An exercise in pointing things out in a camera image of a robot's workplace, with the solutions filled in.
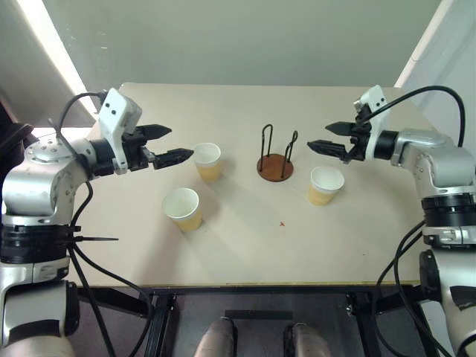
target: floor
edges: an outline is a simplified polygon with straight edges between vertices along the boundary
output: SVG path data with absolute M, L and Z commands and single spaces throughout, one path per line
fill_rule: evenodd
M 225 310 L 280 310 L 292 313 L 289 320 L 235 320 L 238 329 L 237 357 L 280 357 L 282 335 L 293 322 L 306 322 L 327 340 L 334 357 L 364 356 L 356 320 L 345 311 L 343 295 L 189 295 L 177 300 L 178 329 L 171 357 L 193 357 L 196 346 L 211 322 Z M 70 337 L 78 357 L 107 356 L 97 322 L 87 303 L 81 303 L 80 327 Z M 117 356 L 127 356 L 144 322 L 131 315 L 101 309 Z M 400 352 L 423 356 L 417 331 L 400 310 L 379 317 L 382 332 Z M 144 346 L 137 356 L 144 355 Z M 381 347 L 383 356 L 391 354 Z

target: tabletop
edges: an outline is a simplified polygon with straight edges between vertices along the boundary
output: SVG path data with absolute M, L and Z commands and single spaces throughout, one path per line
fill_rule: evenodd
M 353 102 L 363 87 L 201 86 L 125 83 L 120 91 L 141 108 L 138 125 L 159 123 L 173 131 L 147 147 L 155 154 L 200 142 L 222 149 L 222 177 L 205 183 L 192 160 L 162 170 L 102 177 L 80 217 L 83 235 L 118 242 L 83 242 L 95 262 L 142 286 L 373 283 L 393 259 L 403 235 L 422 219 L 409 172 L 389 161 L 352 161 L 318 155 L 306 143 L 319 138 L 346 144 L 325 130 L 354 121 Z M 384 89 L 387 100 L 402 94 Z M 284 153 L 294 130 L 294 173 L 269 182 L 256 170 L 261 129 L 274 126 L 271 152 Z M 391 109 L 388 129 L 430 129 L 411 102 Z M 98 136 L 97 125 L 90 137 Z M 343 190 L 327 206 L 308 202 L 313 167 L 338 167 Z M 182 233 L 162 212 L 161 202 L 177 187 L 200 197 L 203 223 Z M 77 205 L 84 197 L 78 192 Z M 419 279 L 412 248 L 400 265 L 401 278 Z M 69 280 L 79 282 L 71 270 Z M 118 286 L 85 265 L 92 286 Z

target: light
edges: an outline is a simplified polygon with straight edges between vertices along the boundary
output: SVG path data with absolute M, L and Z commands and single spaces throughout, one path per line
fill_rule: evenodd
M 73 94 L 86 91 L 80 75 L 74 67 L 73 61 L 63 45 L 57 29 L 54 27 L 51 17 L 41 0 L 16 0 L 23 12 L 25 20 L 32 30 L 39 44 L 45 50 L 59 74 L 62 76 Z M 97 120 L 97 110 L 90 97 L 80 99 L 82 105 Z

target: brown disc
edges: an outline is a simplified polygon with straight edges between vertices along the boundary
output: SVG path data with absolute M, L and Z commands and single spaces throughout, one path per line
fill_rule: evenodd
M 292 175 L 294 167 L 291 162 L 286 162 L 284 166 L 284 175 L 281 177 L 281 171 L 283 169 L 284 156 L 279 154 L 271 154 L 270 156 L 263 156 L 263 169 L 260 171 L 261 159 L 258 160 L 256 169 L 261 177 L 265 180 L 280 182 Z

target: cup rim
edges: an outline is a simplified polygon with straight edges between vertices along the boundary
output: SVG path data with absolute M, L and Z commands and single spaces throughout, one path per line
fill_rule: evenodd
M 189 213 L 187 213 L 185 215 L 182 215 L 182 216 L 174 216 L 174 215 L 168 214 L 167 209 L 165 208 L 165 205 L 167 204 L 167 199 L 171 199 L 172 194 L 180 192 L 180 191 L 187 191 L 189 193 L 192 193 L 193 197 L 196 200 L 196 203 L 193 206 L 193 209 L 190 210 Z M 199 197 L 199 194 L 195 190 L 192 190 L 191 188 L 188 188 L 188 187 L 180 187 L 180 188 L 175 188 L 175 189 L 171 190 L 164 197 L 164 199 L 162 200 L 162 211 L 164 212 L 164 214 L 167 217 L 169 217 L 171 219 L 174 219 L 175 221 L 184 221 L 186 219 L 189 219 L 196 212 L 196 210 L 199 208 L 199 204 L 200 204 L 200 197 Z
M 194 154 L 193 156 L 195 157 L 192 157 L 192 159 L 193 159 L 193 162 L 195 162 L 195 165 L 199 167 L 214 166 L 218 162 L 220 157 L 222 156 L 222 150 L 220 149 L 220 147 L 216 145 L 215 143 L 198 143 L 192 147 L 192 150 L 195 152 L 197 150 L 197 147 L 200 147 L 200 146 L 213 147 L 214 149 L 216 149 L 216 157 L 213 160 L 209 160 L 209 161 L 197 161 L 196 156 Z
M 334 185 L 324 185 L 322 183 L 319 183 L 315 180 L 315 173 L 318 172 L 318 171 L 323 171 L 323 170 L 331 170 L 333 171 L 334 173 L 337 173 L 338 174 L 338 181 L 334 184 Z M 316 190 L 319 190 L 321 192 L 324 192 L 324 193 L 334 193 L 334 192 L 337 192 L 338 190 L 340 190 L 343 186 L 344 186 L 344 182 L 345 182 L 345 177 L 344 175 L 342 174 L 342 172 L 337 168 L 337 167 L 333 167 L 333 166 L 317 166 L 315 167 L 314 169 L 312 169 L 311 171 L 311 183 L 312 183 L 312 186 L 316 189 Z

